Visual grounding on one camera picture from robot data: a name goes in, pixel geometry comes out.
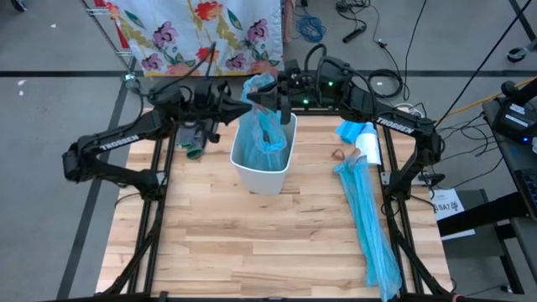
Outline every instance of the floral fabric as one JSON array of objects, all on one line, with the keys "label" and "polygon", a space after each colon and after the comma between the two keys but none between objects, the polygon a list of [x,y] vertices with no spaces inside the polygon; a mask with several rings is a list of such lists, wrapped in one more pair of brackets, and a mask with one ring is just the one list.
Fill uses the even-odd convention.
[{"label": "floral fabric", "polygon": [[[284,68],[280,0],[110,0],[107,8],[146,76],[181,76],[209,54],[211,76]],[[208,58],[193,76],[204,76]]]}]

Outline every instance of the pink flower print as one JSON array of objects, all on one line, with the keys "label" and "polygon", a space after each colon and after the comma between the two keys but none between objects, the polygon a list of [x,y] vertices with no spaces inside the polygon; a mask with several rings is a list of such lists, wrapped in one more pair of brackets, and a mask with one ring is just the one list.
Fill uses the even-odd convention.
[{"label": "pink flower print", "polygon": [[162,65],[162,60],[157,54],[152,54],[145,60],[142,60],[142,67],[145,70],[159,70]]},{"label": "pink flower print", "polygon": [[267,19],[262,18],[261,20],[254,23],[247,32],[248,40],[250,42],[255,42],[258,39],[266,41],[269,37],[269,29],[267,28]]},{"label": "pink flower print", "polygon": [[153,33],[154,43],[162,48],[166,42],[174,42],[174,38],[177,37],[177,30],[171,27],[171,22],[166,21]]},{"label": "pink flower print", "polygon": [[244,54],[238,54],[226,61],[226,67],[230,70],[241,70],[245,64],[246,58],[244,58]]}]

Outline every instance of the brown object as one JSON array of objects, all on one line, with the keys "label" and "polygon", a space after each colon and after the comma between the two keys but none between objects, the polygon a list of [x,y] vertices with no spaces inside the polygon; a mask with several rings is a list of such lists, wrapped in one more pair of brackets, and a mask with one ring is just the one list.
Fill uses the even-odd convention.
[{"label": "brown object", "polygon": [[[220,127],[220,143],[208,144],[199,161],[189,161],[184,151],[176,151],[153,296],[166,290],[172,297],[378,298],[377,287],[364,285],[366,264],[355,222],[341,181],[332,173],[341,161],[331,153],[354,150],[334,133],[341,122],[339,117],[299,117],[295,151],[280,195],[250,194],[242,186],[229,162],[236,123]],[[378,133],[383,138],[382,130]],[[398,133],[393,139],[402,166],[412,154],[413,139]],[[150,141],[133,144],[127,166],[148,168],[153,146]],[[383,139],[381,148],[387,162]],[[370,170],[379,208],[378,171]],[[120,197],[134,191],[121,190]],[[425,188],[414,187],[412,193],[429,199]],[[408,200],[407,207],[418,255],[451,289],[435,213],[417,200]],[[117,206],[96,291],[106,289],[131,258],[141,211],[142,201],[136,197]],[[386,227],[385,217],[380,211],[378,215]],[[403,259],[412,292],[409,263]]]}]

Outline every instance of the wooden tabletop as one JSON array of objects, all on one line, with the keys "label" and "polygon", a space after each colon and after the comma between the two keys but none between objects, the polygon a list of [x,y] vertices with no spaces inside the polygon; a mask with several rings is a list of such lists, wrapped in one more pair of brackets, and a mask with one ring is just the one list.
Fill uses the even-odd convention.
[{"label": "wooden tabletop", "polygon": [[[353,150],[334,133],[341,122],[339,117],[299,117],[280,195],[251,194],[242,186],[229,161],[237,124],[221,127],[220,143],[208,144],[198,160],[176,150],[152,295],[166,290],[172,297],[378,298],[378,288],[364,284],[366,264],[355,223],[341,181],[332,173],[338,164],[332,152]],[[382,132],[379,137],[385,152]],[[393,142],[401,167],[412,154],[414,140],[393,133]],[[127,167],[147,169],[153,149],[150,141],[131,145]],[[162,152],[164,161],[165,148]],[[379,208],[383,199],[378,168],[370,171]],[[120,197],[133,192],[121,190]],[[429,199],[426,188],[414,187],[412,193]],[[110,286],[132,257],[142,204],[134,196],[117,206],[96,292]],[[407,207],[418,256],[441,285],[451,289],[432,208],[417,200],[408,200]],[[388,234],[384,215],[379,211],[378,216]],[[409,263],[401,254],[412,292]]]}]

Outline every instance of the white wastebasket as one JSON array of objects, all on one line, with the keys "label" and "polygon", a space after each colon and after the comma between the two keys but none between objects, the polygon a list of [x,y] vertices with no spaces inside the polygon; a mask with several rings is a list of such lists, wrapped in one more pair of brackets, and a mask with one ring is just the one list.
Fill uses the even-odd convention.
[{"label": "white wastebasket", "polygon": [[290,146],[290,148],[286,148],[289,150],[289,156],[285,169],[281,171],[260,171],[243,166],[242,140],[237,139],[240,126],[237,128],[229,157],[232,164],[237,167],[241,181],[249,190],[264,195],[277,195],[284,188],[285,175],[289,169],[293,148],[295,147],[296,124],[296,115],[291,113],[291,122],[283,126],[285,137],[287,138],[287,145]]}]

